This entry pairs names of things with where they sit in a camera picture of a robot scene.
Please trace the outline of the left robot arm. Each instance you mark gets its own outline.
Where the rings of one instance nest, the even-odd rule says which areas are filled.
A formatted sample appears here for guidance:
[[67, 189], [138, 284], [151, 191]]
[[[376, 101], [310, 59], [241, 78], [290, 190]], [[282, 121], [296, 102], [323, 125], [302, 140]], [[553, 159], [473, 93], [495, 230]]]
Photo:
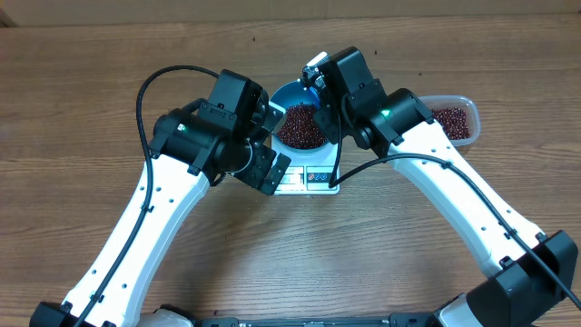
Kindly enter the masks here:
[[231, 175], [274, 194], [291, 160], [265, 145], [286, 111], [251, 79], [230, 70], [199, 98], [143, 126], [148, 77], [136, 99], [144, 167], [133, 196], [90, 269], [60, 303], [41, 302], [33, 326], [135, 326], [153, 276], [194, 206]]

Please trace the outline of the blue plastic scoop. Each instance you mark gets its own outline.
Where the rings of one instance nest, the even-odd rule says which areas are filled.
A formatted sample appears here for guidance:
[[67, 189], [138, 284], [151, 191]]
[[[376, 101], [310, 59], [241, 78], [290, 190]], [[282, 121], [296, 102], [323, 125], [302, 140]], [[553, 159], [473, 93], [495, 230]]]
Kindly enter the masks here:
[[299, 103], [300, 104], [312, 104], [317, 109], [320, 109], [320, 98], [317, 92], [312, 88], [306, 86], [301, 79], [297, 80], [299, 85]]

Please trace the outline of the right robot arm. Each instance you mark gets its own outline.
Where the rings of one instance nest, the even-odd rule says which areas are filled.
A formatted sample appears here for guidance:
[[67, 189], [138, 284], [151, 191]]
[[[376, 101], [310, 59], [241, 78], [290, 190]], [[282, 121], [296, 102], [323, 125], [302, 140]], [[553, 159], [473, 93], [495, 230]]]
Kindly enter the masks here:
[[410, 90], [387, 93], [356, 47], [318, 54], [301, 80], [320, 99], [315, 120], [332, 144], [346, 136], [391, 164], [432, 202], [462, 239], [485, 281], [424, 313], [424, 326], [529, 326], [563, 300], [578, 249], [547, 235], [507, 204], [470, 166]]

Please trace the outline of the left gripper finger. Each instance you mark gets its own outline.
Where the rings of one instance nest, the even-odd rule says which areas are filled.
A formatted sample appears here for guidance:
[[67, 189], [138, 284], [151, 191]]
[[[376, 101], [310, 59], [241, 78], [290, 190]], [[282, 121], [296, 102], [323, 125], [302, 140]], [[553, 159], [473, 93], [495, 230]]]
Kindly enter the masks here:
[[274, 195], [277, 187], [286, 173], [291, 163], [290, 157], [285, 154], [279, 154], [271, 169], [268, 171], [261, 185], [261, 192], [266, 195]]
[[272, 110], [268, 109], [267, 111], [267, 116], [265, 119], [265, 122], [263, 124], [263, 128], [270, 134], [276, 134], [281, 127], [284, 125], [284, 123], [286, 122], [286, 115], [284, 115], [284, 117], [280, 120], [277, 119], [276, 116], [272, 115]]

